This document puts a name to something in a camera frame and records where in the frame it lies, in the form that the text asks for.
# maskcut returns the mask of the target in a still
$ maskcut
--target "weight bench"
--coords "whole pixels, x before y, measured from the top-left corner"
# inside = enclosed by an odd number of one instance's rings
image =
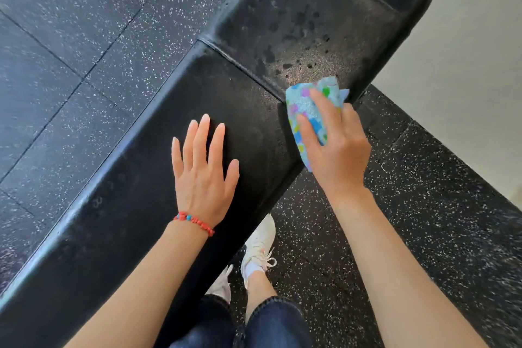
[[[208,113],[241,178],[172,303],[168,346],[303,167],[284,90],[336,75],[354,102],[430,1],[227,0],[5,291],[0,345],[60,347],[114,292],[176,214],[172,137]]]

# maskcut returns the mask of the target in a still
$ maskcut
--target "cleaning cloth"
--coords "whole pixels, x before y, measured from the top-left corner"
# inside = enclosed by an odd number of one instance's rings
[[[335,77],[325,77],[315,83],[299,83],[291,86],[286,91],[288,121],[290,121],[290,126],[292,127],[292,132],[299,153],[301,154],[301,159],[310,172],[312,171],[312,168],[310,167],[310,161],[306,155],[301,131],[297,124],[297,114],[304,115],[310,121],[321,145],[324,146],[328,141],[326,128],[321,119],[321,115],[319,114],[319,110],[317,110],[314,101],[310,98],[311,88],[316,88],[318,91],[322,92],[339,109],[343,107],[343,102],[349,92],[348,89],[339,89]]]

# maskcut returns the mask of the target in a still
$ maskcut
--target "white sneaker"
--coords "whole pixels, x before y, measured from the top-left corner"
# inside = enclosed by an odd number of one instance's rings
[[[219,274],[218,278],[216,278],[212,286],[208,288],[205,294],[214,294],[216,296],[221,297],[228,304],[230,304],[232,295],[230,292],[230,283],[228,282],[228,276],[232,272],[233,268],[233,265],[225,267],[225,269],[221,272],[221,274]]]
[[[277,260],[271,257],[272,251],[270,251],[274,239],[276,239],[276,223],[269,213],[245,242],[245,257],[241,262],[241,275],[245,281],[245,288],[247,288],[246,265],[250,261],[260,266],[264,271],[277,265]]]

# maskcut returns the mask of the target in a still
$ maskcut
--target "red bracelet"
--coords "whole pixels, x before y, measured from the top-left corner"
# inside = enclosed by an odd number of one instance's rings
[[[208,233],[209,237],[212,237],[214,235],[214,230],[211,229],[211,227],[206,224],[205,222],[202,222],[197,217],[189,215],[186,212],[180,212],[176,216],[174,216],[174,220],[187,220],[191,223],[197,224],[199,227],[201,227],[203,230],[205,230]]]

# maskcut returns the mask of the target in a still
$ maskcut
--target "dark blue jeans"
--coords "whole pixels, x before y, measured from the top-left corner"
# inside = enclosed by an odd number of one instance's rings
[[[196,323],[170,348],[232,348],[235,327],[228,304],[207,295],[199,302]],[[252,312],[243,335],[244,348],[312,348],[310,331],[295,304],[270,297]]]

